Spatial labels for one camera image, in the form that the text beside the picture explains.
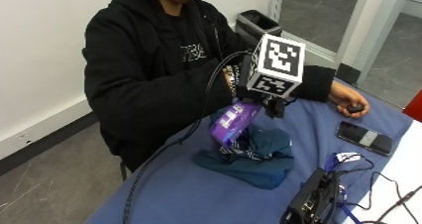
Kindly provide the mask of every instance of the phone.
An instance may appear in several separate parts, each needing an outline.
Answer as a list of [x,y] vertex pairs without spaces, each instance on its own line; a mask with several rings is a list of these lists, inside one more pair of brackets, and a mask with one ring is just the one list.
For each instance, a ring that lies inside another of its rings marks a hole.
[[345,141],[363,147],[379,155],[391,155],[393,141],[383,134],[343,121],[338,127],[337,135]]

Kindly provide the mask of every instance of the chair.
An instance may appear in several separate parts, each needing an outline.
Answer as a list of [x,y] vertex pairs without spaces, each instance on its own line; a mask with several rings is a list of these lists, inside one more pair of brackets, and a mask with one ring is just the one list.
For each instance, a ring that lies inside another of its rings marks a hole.
[[414,120],[422,122],[422,89],[411,99],[402,112]]

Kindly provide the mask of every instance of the purple chip bag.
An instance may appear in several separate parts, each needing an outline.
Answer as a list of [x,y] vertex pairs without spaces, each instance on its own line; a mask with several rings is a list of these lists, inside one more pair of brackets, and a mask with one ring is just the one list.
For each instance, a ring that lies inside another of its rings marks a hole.
[[232,146],[261,108],[260,104],[241,102],[228,107],[225,113],[210,126],[210,135],[224,147]]

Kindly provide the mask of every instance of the remote control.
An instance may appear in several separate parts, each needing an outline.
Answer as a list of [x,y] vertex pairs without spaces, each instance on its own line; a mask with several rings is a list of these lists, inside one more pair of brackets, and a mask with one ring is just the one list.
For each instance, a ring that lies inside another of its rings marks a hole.
[[349,113],[357,113],[357,112],[361,112],[362,110],[363,110],[363,105],[361,105],[359,103],[355,106],[353,105],[347,106]]

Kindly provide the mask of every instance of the person's hand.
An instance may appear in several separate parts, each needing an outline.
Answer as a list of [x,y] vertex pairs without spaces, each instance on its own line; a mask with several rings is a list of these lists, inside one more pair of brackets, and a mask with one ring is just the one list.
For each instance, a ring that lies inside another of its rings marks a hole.
[[[354,89],[342,85],[337,81],[333,81],[329,99],[338,105],[338,111],[346,117],[361,117],[369,111],[369,103],[363,96],[361,96]],[[358,103],[363,105],[363,110],[361,112],[349,113],[347,106],[357,106]]]

